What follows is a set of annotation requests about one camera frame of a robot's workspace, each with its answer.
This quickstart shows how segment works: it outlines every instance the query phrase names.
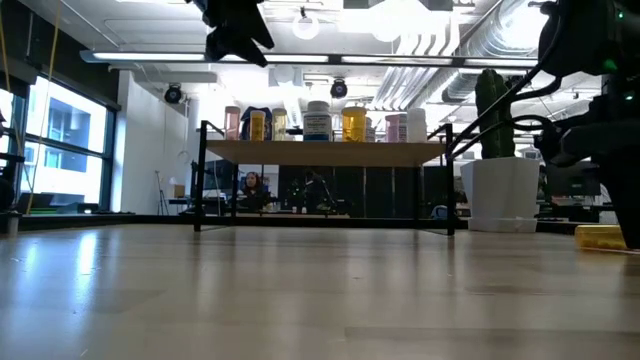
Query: green light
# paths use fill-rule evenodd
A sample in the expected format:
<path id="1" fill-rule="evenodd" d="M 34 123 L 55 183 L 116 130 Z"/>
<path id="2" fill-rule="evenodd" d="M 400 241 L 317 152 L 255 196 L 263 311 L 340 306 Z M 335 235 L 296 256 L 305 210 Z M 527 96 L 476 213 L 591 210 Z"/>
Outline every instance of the green light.
<path id="1" fill-rule="evenodd" d="M 613 61 L 613 59 L 605 60 L 602 66 L 608 73 L 614 73 L 618 71 L 618 65 L 616 65 L 616 62 Z"/>

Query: potted plant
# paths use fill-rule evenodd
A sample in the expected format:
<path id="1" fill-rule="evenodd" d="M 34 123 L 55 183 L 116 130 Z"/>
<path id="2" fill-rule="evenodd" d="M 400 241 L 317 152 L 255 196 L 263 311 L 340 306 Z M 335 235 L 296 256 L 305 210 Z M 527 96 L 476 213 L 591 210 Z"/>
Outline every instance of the potted plant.
<path id="1" fill-rule="evenodd" d="M 508 91 L 504 79 L 487 69 L 476 84 L 478 115 Z M 511 119 L 511 106 L 495 111 L 480 124 L 480 131 Z M 462 181 L 471 208 L 469 230 L 535 232 L 538 211 L 537 160 L 515 157 L 514 130 L 503 126 L 481 140 L 482 160 L 461 167 Z"/>

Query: yellow object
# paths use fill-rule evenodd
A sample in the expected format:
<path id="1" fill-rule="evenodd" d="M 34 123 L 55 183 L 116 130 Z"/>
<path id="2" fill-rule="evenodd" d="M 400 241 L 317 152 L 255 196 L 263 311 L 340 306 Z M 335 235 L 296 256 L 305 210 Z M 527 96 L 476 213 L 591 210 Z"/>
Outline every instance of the yellow object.
<path id="1" fill-rule="evenodd" d="M 617 225 L 580 225 L 575 238 L 583 249 L 629 250 Z"/>
<path id="2" fill-rule="evenodd" d="M 273 140 L 285 141 L 287 137 L 287 110 L 273 109 Z"/>
<path id="3" fill-rule="evenodd" d="M 342 110 L 342 141 L 367 141 L 367 109 L 348 107 Z"/>
<path id="4" fill-rule="evenodd" d="M 264 141 L 264 111 L 253 110 L 251 112 L 251 141 Z"/>

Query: wooden table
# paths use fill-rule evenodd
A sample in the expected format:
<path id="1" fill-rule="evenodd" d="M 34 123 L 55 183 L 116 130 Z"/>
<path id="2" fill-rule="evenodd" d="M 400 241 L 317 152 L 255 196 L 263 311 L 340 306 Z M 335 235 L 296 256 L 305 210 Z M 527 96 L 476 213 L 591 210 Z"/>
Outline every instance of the wooden table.
<path id="1" fill-rule="evenodd" d="M 420 167 L 445 153 L 428 143 L 208 140 L 207 149 L 234 164 Z"/>
<path id="2" fill-rule="evenodd" d="M 234 164 L 233 195 L 231 197 L 232 224 L 237 216 L 238 166 L 240 164 L 413 168 L 414 193 L 419 194 L 419 186 L 421 183 L 420 170 L 423 164 L 443 156 L 446 152 L 446 145 L 441 142 L 348 143 L 207 140 L 206 131 L 202 131 L 202 129 L 206 129 L 207 126 L 209 126 L 209 123 L 203 121 L 200 131 L 200 148 L 198 154 L 195 231 L 200 231 L 201 217 L 204 216 L 201 211 L 198 211 L 199 207 L 197 204 L 198 198 L 201 197 L 202 193 L 202 186 L 200 184 L 204 183 L 206 150 Z M 449 130 L 449 137 L 452 137 L 452 130 Z M 447 167 L 450 167 L 451 192 L 453 192 L 453 163 L 448 161 Z M 414 196 L 412 200 L 415 209 L 414 223 L 417 228 L 420 218 L 420 199 L 418 196 Z M 449 228 L 448 231 L 452 234 L 454 225 L 450 225 Z"/>

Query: cactus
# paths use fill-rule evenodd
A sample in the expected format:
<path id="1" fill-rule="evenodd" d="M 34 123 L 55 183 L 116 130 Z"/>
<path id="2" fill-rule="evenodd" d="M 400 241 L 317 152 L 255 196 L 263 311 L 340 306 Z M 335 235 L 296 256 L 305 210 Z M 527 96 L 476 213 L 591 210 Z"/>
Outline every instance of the cactus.
<path id="1" fill-rule="evenodd" d="M 508 87 L 502 76 L 495 70 L 486 69 L 478 76 L 476 83 L 476 107 L 478 116 L 484 113 L 493 103 L 508 91 Z M 486 130 L 493 124 L 511 120 L 511 104 L 504 106 L 498 111 L 494 111 L 483 122 L 480 123 L 480 132 Z M 515 142 L 513 141 L 513 128 L 503 126 L 486 136 L 480 141 L 482 143 L 482 158 L 493 159 L 499 157 L 512 157 L 515 153 Z"/>

